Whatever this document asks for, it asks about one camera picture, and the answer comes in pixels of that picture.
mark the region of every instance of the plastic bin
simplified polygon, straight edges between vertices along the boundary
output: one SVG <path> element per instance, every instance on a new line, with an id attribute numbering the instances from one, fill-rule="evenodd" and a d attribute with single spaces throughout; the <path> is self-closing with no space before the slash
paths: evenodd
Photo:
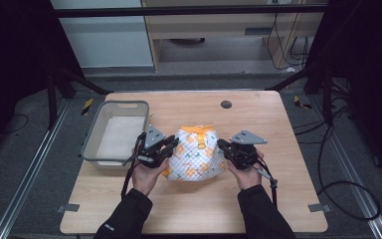
<path id="1" fill-rule="evenodd" d="M 82 156 L 98 169 L 126 169 L 137 137 L 145 130 L 149 106 L 144 101 L 107 101 L 95 115 Z"/>

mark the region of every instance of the black strap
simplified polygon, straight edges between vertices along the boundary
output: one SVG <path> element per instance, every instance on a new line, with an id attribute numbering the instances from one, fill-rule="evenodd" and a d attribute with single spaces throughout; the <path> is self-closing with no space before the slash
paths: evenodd
<path id="1" fill-rule="evenodd" d="M 123 182 L 122 191 L 120 192 L 120 198 L 123 199 L 123 197 L 126 194 L 126 189 L 128 189 L 129 179 L 132 176 L 132 172 L 134 171 L 134 163 L 135 159 L 131 162 L 131 167 L 129 168 L 128 172 L 126 173 L 125 181 Z"/>
<path id="2" fill-rule="evenodd" d="M 262 157 L 259 156 L 259 160 L 257 160 L 257 163 L 265 170 L 265 172 L 270 177 L 270 183 L 271 183 L 271 190 L 272 190 L 272 203 L 273 205 L 278 208 L 278 181 L 273 178 L 272 174 L 269 171 L 268 165 L 265 163 Z"/>
<path id="3" fill-rule="evenodd" d="M 121 199 L 123 199 L 123 197 L 126 194 L 126 190 L 128 189 L 129 180 L 131 179 L 132 173 L 136 167 L 135 159 L 137 158 L 137 154 L 138 154 L 138 152 L 137 152 L 138 151 L 138 145 L 139 145 L 140 141 L 143 138 L 145 138 L 145 135 L 146 135 L 146 132 L 144 131 L 137 137 L 137 140 L 135 142 L 135 147 L 134 147 L 133 152 L 132 152 L 132 156 L 125 162 L 125 164 L 131 162 L 131 167 L 129 168 L 128 172 L 126 173 L 125 181 L 123 182 L 123 187 L 122 187 L 122 190 L 120 191 L 120 198 Z"/>

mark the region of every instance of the table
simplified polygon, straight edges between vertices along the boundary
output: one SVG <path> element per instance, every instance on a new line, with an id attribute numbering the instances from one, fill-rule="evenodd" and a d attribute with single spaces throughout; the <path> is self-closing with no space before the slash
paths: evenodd
<path id="1" fill-rule="evenodd" d="M 114 93 L 106 100 L 147 101 L 149 123 L 166 135 L 183 124 L 213 122 L 219 138 L 228 139 L 246 129 L 268 140 L 256 147 L 265 154 L 271 173 L 279 181 L 279 211 L 294 232 L 323 232 L 327 222 L 317 204 L 306 165 L 287 118 L 281 96 L 268 91 Z M 232 107 L 223 109 L 222 101 Z M 66 211 L 61 231 L 66 234 L 95 233 L 120 201 L 126 170 L 99 170 L 84 161 L 70 203 L 77 212 Z M 268 194 L 269 182 L 263 180 Z M 223 174 L 202 182 L 172 182 L 158 178 L 149 198 L 153 209 L 143 233 L 245 233 L 234 175 Z"/>

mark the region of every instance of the hand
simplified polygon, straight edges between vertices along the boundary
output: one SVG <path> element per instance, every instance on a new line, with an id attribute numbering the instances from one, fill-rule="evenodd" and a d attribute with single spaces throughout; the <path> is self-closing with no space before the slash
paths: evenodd
<path id="1" fill-rule="evenodd" d="M 140 163 L 132 173 L 132 187 L 148 196 L 154 185 L 156 185 L 160 173 L 167 168 L 167 163 L 168 161 L 165 159 L 162 164 L 156 168 L 149 168 Z"/>
<path id="2" fill-rule="evenodd" d="M 259 157 L 263 158 L 264 154 L 257 149 Z M 261 168 L 258 163 L 254 164 L 254 167 L 250 167 L 244 170 L 237 169 L 234 164 L 228 160 L 228 169 L 235 175 L 238 181 L 240 189 L 245 190 L 252 186 L 262 183 L 262 176 L 257 172 L 256 168 Z"/>

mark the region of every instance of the black sleeve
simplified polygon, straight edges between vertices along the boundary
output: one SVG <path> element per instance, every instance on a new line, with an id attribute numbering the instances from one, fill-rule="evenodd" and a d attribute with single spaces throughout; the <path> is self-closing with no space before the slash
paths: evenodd
<path id="1" fill-rule="evenodd" d="M 281 213 L 273 206 L 262 185 L 256 185 L 238 194 L 241 212 L 249 239 L 295 238 Z"/>
<path id="2" fill-rule="evenodd" d="M 153 203 L 141 192 L 131 188 L 101 225 L 94 239 L 135 239 L 141 237 L 142 226 Z"/>

